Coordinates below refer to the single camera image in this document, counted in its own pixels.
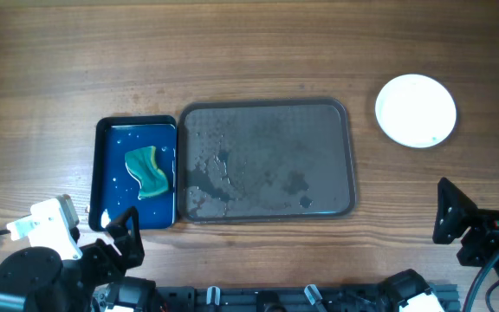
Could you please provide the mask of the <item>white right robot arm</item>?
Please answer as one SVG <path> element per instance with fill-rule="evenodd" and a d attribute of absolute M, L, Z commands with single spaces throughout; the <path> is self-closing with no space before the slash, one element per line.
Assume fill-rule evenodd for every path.
<path fill-rule="evenodd" d="M 499 278 L 499 211 L 484 210 L 447 178 L 437 183 L 437 215 L 432 240 L 451 244 L 461 240 L 457 259 L 462 266 L 478 267 L 464 299 L 463 309 L 470 311 L 486 276 L 494 271 Z"/>

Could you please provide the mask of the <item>white plate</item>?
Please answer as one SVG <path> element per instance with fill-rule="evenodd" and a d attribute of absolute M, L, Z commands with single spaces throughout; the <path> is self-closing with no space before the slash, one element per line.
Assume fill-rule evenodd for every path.
<path fill-rule="evenodd" d="M 447 139 L 457 124 L 450 92 L 426 75 L 407 74 L 380 89 L 375 117 L 393 141 L 411 148 L 429 148 Z"/>

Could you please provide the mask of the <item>green yellow sponge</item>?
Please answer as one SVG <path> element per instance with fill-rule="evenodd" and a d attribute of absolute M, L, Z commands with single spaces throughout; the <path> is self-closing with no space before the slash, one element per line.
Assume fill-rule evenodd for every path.
<path fill-rule="evenodd" d="M 169 181 L 158 167 L 155 153 L 155 146 L 145 146 L 125 154 L 126 169 L 139 184 L 138 199 L 157 197 L 169 191 Z"/>

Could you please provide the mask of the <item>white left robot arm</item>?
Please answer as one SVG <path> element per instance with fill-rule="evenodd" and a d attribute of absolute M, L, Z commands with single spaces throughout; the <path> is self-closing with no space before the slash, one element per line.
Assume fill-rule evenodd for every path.
<path fill-rule="evenodd" d="M 95 289 L 120 281 L 145 257 L 139 214 L 128 208 L 98 239 L 81 248 L 78 260 L 63 260 L 48 247 L 29 247 L 0 264 L 0 311 L 89 311 Z"/>

